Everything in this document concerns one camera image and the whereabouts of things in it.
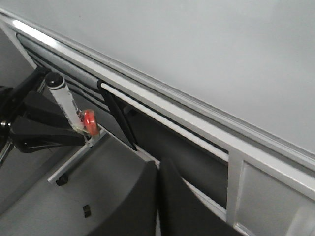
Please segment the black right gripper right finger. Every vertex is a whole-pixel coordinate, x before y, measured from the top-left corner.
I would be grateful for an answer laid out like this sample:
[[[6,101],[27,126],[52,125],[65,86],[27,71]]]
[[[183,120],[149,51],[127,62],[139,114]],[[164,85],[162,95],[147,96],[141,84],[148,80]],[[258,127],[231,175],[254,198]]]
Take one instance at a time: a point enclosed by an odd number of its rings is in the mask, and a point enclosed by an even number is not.
[[[210,211],[169,159],[159,164],[159,220],[163,236],[240,236]]]

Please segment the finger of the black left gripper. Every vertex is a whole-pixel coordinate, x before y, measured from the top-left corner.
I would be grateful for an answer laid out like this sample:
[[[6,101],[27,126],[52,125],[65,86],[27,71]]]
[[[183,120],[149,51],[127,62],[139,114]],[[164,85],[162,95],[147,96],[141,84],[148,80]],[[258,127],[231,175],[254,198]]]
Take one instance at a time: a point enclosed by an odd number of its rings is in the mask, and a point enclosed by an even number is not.
[[[18,117],[11,125],[11,139],[21,152],[85,144],[84,136],[73,130],[52,127],[23,117]]]
[[[59,105],[41,93],[31,91],[24,98],[27,118],[57,128],[71,128]]]

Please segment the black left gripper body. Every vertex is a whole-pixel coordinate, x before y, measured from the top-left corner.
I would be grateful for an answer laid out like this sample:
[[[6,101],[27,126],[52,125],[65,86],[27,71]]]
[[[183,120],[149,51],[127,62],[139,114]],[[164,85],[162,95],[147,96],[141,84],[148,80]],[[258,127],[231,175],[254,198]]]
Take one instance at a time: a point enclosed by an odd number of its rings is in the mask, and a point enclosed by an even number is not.
[[[22,107],[24,98],[31,91],[41,92],[43,90],[44,77],[50,69],[44,67],[36,68],[26,79],[15,87],[0,87],[0,165],[2,166],[14,148],[9,131],[15,118],[23,115],[25,109]]]

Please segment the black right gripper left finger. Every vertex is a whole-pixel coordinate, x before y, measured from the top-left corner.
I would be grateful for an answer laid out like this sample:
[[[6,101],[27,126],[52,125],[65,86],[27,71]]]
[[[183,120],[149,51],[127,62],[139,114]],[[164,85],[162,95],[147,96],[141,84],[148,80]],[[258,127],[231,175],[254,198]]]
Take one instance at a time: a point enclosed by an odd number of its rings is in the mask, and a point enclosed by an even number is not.
[[[158,169],[146,162],[126,198],[90,236],[154,236],[157,224]]]

